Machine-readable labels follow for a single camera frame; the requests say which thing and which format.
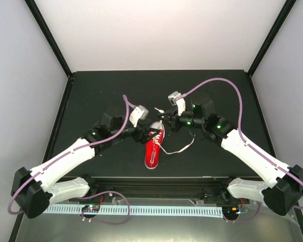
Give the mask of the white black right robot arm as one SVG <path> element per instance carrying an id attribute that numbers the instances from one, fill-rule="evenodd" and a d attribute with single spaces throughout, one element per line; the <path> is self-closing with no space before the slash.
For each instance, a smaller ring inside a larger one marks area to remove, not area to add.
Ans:
<path id="1" fill-rule="evenodd" d="M 192 100 L 192 111 L 186 110 L 181 93 L 175 91 L 168 99 L 173 108 L 160 111 L 158 116 L 172 131 L 178 132 L 182 127 L 200 129 L 207 140 L 239 158 L 262 179 L 232 178 L 219 191 L 223 202 L 232 203 L 239 198 L 255 200 L 284 216 L 303 197 L 303 169 L 277 160 L 244 136 L 226 118 L 219 117 L 212 99 L 205 96 Z"/>

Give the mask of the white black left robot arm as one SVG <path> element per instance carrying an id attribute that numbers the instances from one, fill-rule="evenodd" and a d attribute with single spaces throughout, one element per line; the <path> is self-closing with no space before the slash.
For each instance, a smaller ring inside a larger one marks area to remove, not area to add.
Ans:
<path id="1" fill-rule="evenodd" d="M 148 110 L 141 105 L 132 111 L 126 110 L 124 116 L 110 108 L 86 134 L 51 160 L 30 170 L 25 167 L 18 169 L 12 184 L 12 200 L 30 219 L 64 200 L 95 200 L 98 188 L 90 176 L 83 175 L 64 182 L 60 179 L 77 166 L 111 148 L 116 139 L 132 138 L 137 143 L 148 144 L 160 138 L 163 128 L 160 124 L 147 126 L 144 121 L 147 114 Z"/>

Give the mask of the white shoelace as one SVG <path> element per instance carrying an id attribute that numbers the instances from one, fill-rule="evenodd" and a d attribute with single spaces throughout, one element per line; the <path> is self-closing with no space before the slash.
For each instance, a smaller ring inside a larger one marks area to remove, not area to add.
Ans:
<path id="1" fill-rule="evenodd" d="M 179 143 L 178 145 L 175 145 L 174 142 L 178 141 L 174 138 L 170 138 L 170 135 L 164 136 L 165 144 L 160 142 L 155 142 L 155 145 L 158 146 L 165 154 L 167 155 L 174 155 L 179 154 L 187 150 L 190 146 L 194 144 L 195 141 L 195 135 L 192 135 L 190 137 L 189 142 L 183 142 Z"/>

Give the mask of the red canvas sneaker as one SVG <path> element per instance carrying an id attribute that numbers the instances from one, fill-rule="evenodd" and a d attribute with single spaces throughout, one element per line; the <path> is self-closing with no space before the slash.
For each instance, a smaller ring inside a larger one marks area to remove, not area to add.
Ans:
<path id="1" fill-rule="evenodd" d="M 161 144 L 163 142 L 165 137 L 165 128 L 162 121 L 154 122 L 150 127 L 160 131 L 147 142 L 145 146 L 144 163 L 148 169 L 155 169 L 159 163 L 160 156 L 160 147 L 157 144 Z"/>

